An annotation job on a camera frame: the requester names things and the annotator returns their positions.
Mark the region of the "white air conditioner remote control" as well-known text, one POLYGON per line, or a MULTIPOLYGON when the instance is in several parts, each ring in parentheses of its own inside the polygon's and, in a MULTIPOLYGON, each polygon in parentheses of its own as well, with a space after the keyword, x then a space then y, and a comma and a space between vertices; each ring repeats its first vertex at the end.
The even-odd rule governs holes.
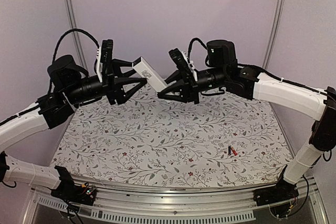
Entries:
POLYGON ((132 63, 132 68, 156 91, 161 92, 168 87, 164 79, 143 58, 139 57, 132 63))

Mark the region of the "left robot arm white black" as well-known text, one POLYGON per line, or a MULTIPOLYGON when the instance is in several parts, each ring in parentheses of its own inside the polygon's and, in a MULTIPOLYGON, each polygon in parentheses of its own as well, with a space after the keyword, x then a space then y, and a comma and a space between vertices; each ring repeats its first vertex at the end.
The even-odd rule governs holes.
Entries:
POLYGON ((97 74, 77 65, 72 55, 64 55, 47 68, 52 91, 26 109, 1 122, 1 183, 21 182, 43 186, 58 191, 67 200, 78 195, 75 182, 64 167, 39 166, 15 159, 5 150, 38 132, 54 129, 65 123, 75 110, 106 97, 111 105, 126 103, 146 83, 145 78, 135 78, 134 69, 122 72, 123 67, 133 67, 128 61, 113 59, 113 41, 104 40, 98 47, 97 74))

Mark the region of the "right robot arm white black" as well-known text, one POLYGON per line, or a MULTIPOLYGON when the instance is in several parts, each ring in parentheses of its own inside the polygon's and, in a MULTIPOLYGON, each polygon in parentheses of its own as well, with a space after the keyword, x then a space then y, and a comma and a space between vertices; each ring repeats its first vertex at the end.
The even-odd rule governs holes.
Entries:
POLYGON ((198 104, 201 92, 218 88, 220 94, 229 92, 248 100, 275 103, 314 120, 309 140, 282 170, 279 184, 271 190, 276 201, 284 200, 291 194, 291 184, 335 148, 335 89, 311 88, 276 77, 259 66, 239 64, 231 41, 211 40, 203 47, 208 68, 202 71, 193 69, 190 55, 184 56, 177 48, 170 50, 177 70, 166 79, 169 86, 158 92, 160 99, 198 104))

